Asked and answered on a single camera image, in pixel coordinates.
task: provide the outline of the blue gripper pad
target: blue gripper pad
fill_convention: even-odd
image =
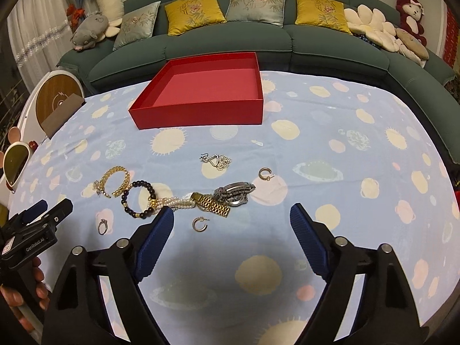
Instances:
[[[160,257],[162,250],[168,240],[174,226],[174,212],[171,208],[167,207],[166,211],[162,214],[159,213],[155,226],[152,228],[150,234],[147,236],[144,244],[142,244],[139,252],[137,253],[137,263],[134,270],[134,278],[140,282],[143,278],[149,276],[153,267]]]
[[[29,207],[29,209],[27,209],[24,212],[22,216],[22,222],[25,225],[28,225],[29,223],[36,220],[36,218],[38,218],[46,210],[48,210],[47,202],[45,200],[40,200],[35,205],[32,205],[31,207]]]
[[[291,226],[313,272],[326,280],[330,274],[327,250],[313,228],[313,220],[300,204],[291,207]]]

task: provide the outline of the screw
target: screw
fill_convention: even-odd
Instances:
[[[83,251],[83,248],[81,246],[76,246],[75,248],[72,249],[72,254],[73,255],[79,255]]]
[[[129,245],[129,240],[128,240],[128,239],[119,239],[119,240],[116,242],[116,245],[117,245],[120,249],[126,248],[126,247]]]
[[[342,236],[339,236],[335,238],[335,243],[338,246],[345,246],[346,244],[348,244],[348,240]]]
[[[385,253],[391,253],[393,251],[392,246],[388,244],[382,244],[381,248]]]

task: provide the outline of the label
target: label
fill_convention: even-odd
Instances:
[[[13,246],[13,241],[14,241],[15,236],[11,237],[5,244],[5,247],[3,248],[3,251],[1,252],[2,255],[8,253],[11,250],[11,247]]]
[[[42,237],[41,239],[39,239],[36,242],[34,242],[31,246],[28,246],[26,248],[26,252],[30,252],[33,248],[35,248],[36,246],[40,245],[43,241],[45,241],[45,239]]]

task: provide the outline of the jewelry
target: jewelry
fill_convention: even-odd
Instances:
[[[225,218],[227,218],[228,214],[230,213],[230,208],[228,206],[224,206],[218,203],[208,194],[193,192],[190,199],[194,200],[196,205],[204,212],[213,212],[214,214],[223,216]]]
[[[128,185],[128,188],[126,188],[124,191],[123,191],[123,195],[121,196],[121,204],[123,205],[123,207],[125,208],[125,212],[127,212],[129,215],[131,215],[133,218],[142,218],[142,219],[146,219],[148,216],[152,215],[153,214],[153,211],[154,211],[154,208],[153,207],[149,207],[147,210],[145,210],[144,212],[141,212],[141,213],[138,213],[138,212],[135,212],[134,210],[130,209],[129,206],[128,206],[128,203],[126,202],[127,200],[127,197],[128,197],[128,194],[129,194],[129,191],[132,187],[144,187],[144,188],[147,188],[147,190],[149,191],[150,193],[150,196],[149,196],[149,203],[151,200],[155,200],[156,199],[156,194],[155,194],[155,190],[153,189],[152,187],[152,184],[144,181],[144,180],[138,180],[136,182],[132,182],[130,185]]]
[[[224,156],[224,155],[213,155],[209,157],[208,153],[202,154],[200,157],[200,161],[202,162],[209,162],[210,164],[213,165],[218,171],[222,171],[226,169],[228,166],[230,166],[231,159]]]
[[[105,193],[105,183],[107,182],[107,179],[109,179],[109,177],[111,177],[114,173],[117,173],[118,171],[123,171],[125,173],[125,179],[123,180],[123,183],[120,185],[120,187],[112,193],[112,196],[118,197],[128,187],[129,181],[131,180],[128,170],[122,166],[112,167],[102,176],[102,179],[100,181],[96,180],[93,183],[93,190],[96,191],[98,196],[102,193],[105,197],[111,198],[110,195]]]
[[[197,222],[204,222],[204,221],[208,221],[209,219],[206,219],[202,216],[199,216],[198,218],[195,218],[193,219],[193,222],[192,222],[192,228],[196,231],[196,232],[203,232],[203,231],[206,231],[206,228],[208,228],[208,225],[204,225],[203,228],[197,228],[196,227],[196,223]]]
[[[149,200],[149,208],[153,209],[152,214],[156,214],[163,206],[170,207],[173,211],[178,209],[193,209],[196,203],[192,199],[183,199],[179,197],[166,197]]]
[[[212,199],[226,206],[239,206],[247,203],[248,193],[256,189],[251,183],[237,182],[217,188],[212,194]]]
[[[105,226],[104,232],[101,232],[101,226],[102,226],[102,225]],[[99,225],[97,226],[97,232],[98,232],[101,236],[104,236],[108,229],[109,229],[109,226],[107,225],[107,220],[101,219],[101,221],[99,222]]]
[[[268,167],[264,167],[264,168],[261,168],[259,170],[259,177],[262,179],[262,180],[267,180],[269,181],[271,178],[273,178],[275,175],[267,175],[267,176],[263,176],[262,173],[264,171],[267,171],[269,174],[271,174],[271,170],[268,168]]]

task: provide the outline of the gray plush pig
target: gray plush pig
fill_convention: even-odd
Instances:
[[[109,27],[109,20],[102,14],[93,14],[86,18],[77,28],[72,44],[77,52],[94,48],[96,43],[105,39],[105,31]]]

